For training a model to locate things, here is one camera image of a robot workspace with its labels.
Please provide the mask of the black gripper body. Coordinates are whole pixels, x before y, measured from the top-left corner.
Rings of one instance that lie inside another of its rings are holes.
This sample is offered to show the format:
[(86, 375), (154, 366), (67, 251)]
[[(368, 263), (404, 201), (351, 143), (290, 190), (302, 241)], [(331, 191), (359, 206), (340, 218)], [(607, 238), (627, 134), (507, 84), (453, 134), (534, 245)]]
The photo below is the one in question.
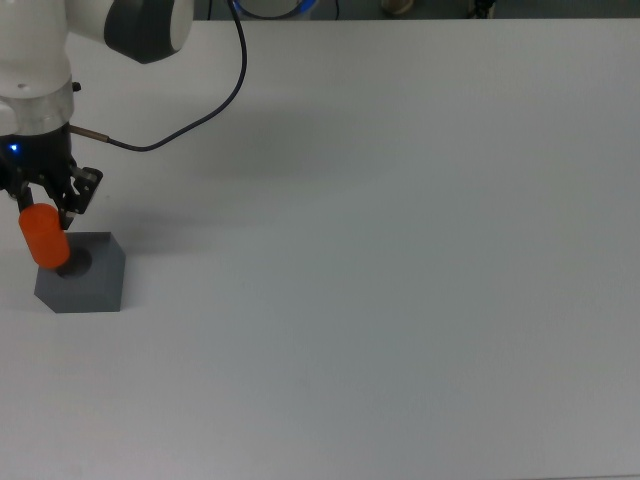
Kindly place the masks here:
[(71, 151), (68, 123), (40, 135), (2, 136), (1, 189), (16, 194), (28, 182), (64, 194), (76, 165)]

